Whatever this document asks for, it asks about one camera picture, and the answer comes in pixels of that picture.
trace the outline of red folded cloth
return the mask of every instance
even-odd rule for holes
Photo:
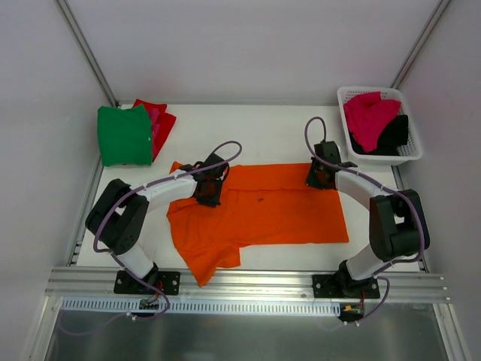
[[[382,100],[381,92],[359,94],[344,105],[347,128],[364,152],[377,148],[377,139],[399,109],[401,102]]]
[[[152,161],[154,161],[164,146],[164,143],[175,124],[176,117],[172,114],[165,113],[167,110],[166,104],[153,104],[137,99],[134,103],[134,107],[137,107],[140,104],[144,105],[147,113],[149,113],[150,121],[152,122]]]

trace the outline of perforated basket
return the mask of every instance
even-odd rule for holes
[[[357,154],[352,149],[346,115],[344,113],[344,104],[358,94],[372,92],[381,92],[382,99],[394,99],[400,101],[401,109],[399,110],[398,115],[406,114],[409,117],[409,135],[407,144],[397,148],[400,156],[369,156],[365,154]],[[344,135],[346,137],[347,155],[351,162],[371,165],[400,165],[408,160],[417,160],[422,157],[422,148],[419,143],[416,124],[414,123],[414,119],[407,106],[406,100],[399,90],[392,88],[379,88],[375,86],[342,86],[337,90],[337,100],[339,101],[340,116],[343,123]]]

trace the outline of orange fabric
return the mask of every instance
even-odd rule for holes
[[[180,166],[174,163],[172,171]],[[222,187],[221,205],[172,202],[172,239],[199,286],[217,267],[241,264],[251,244],[348,242],[339,194],[305,184],[309,164],[236,165]]]

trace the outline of table surface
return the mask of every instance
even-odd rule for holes
[[[343,160],[347,159],[345,139],[338,107],[286,105],[169,105],[168,112],[177,122],[156,161],[150,167],[114,166],[104,168],[95,200],[107,184],[116,178],[126,183],[143,183],[168,174],[172,162],[191,163],[204,160],[218,144],[227,140],[242,143],[244,151],[231,162],[236,164],[271,164],[310,162],[304,143],[304,126],[314,116],[321,116],[327,126],[327,139],[336,141]],[[322,139],[322,125],[313,123],[310,141]],[[229,145],[218,154],[224,158],[237,149]],[[360,169],[382,184],[395,187],[391,167],[361,165]],[[340,193],[349,243],[259,245],[240,249],[241,266],[237,269],[268,271],[334,271],[339,263],[354,256],[368,242],[369,214],[350,196]],[[172,242],[168,205],[150,212],[139,242],[160,268],[187,268]],[[95,253],[93,235],[86,232],[77,265],[116,266],[108,254]],[[390,271],[417,272],[416,263],[397,264]]]

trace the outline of green fabric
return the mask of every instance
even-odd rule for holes
[[[152,164],[151,126],[143,105],[125,110],[100,107],[97,136],[102,164]]]

